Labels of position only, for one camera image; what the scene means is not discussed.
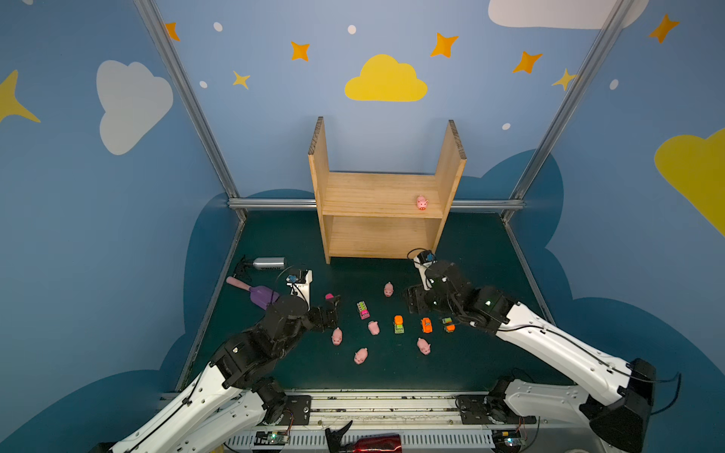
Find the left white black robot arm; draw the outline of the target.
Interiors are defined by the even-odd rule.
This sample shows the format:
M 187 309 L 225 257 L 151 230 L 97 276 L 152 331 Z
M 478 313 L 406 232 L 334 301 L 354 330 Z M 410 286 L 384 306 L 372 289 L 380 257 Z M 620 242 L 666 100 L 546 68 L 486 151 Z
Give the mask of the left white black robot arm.
M 242 428 L 277 422 L 287 395 L 271 376 L 309 332 L 338 327 L 340 296 L 313 307 L 281 296 L 251 328 L 220 345 L 197 377 L 141 428 L 98 452 L 210 452 Z

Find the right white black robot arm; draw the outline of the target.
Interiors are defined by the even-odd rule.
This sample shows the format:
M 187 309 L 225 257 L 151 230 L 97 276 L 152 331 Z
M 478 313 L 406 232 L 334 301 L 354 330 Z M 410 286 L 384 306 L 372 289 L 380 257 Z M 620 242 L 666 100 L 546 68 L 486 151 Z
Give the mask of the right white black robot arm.
M 421 283 L 403 294 L 411 313 L 438 311 L 520 347 L 572 382 L 547 385 L 503 377 L 476 406 L 490 422 L 550 418 L 587 426 L 618 450 L 642 451 L 653 413 L 653 365 L 587 345 L 501 290 L 474 287 L 455 263 L 436 260 L 430 251 L 419 253 L 413 265 Z

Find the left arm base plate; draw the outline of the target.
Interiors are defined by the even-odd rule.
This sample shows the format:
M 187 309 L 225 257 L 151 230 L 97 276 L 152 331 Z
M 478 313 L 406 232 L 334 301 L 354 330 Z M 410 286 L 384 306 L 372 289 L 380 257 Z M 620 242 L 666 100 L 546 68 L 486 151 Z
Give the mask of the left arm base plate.
M 268 426 L 308 426 L 312 413 L 312 397 L 308 394 L 287 396 L 284 405 L 279 402 L 268 410 L 264 423 Z

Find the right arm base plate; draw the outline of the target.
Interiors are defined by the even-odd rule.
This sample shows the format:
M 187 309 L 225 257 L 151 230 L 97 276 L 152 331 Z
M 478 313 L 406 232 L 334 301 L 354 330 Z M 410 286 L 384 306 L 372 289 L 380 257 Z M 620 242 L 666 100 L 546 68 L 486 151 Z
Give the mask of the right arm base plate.
M 515 414 L 497 396 L 487 394 L 459 394 L 455 405 L 464 425 L 536 425 L 535 416 Z

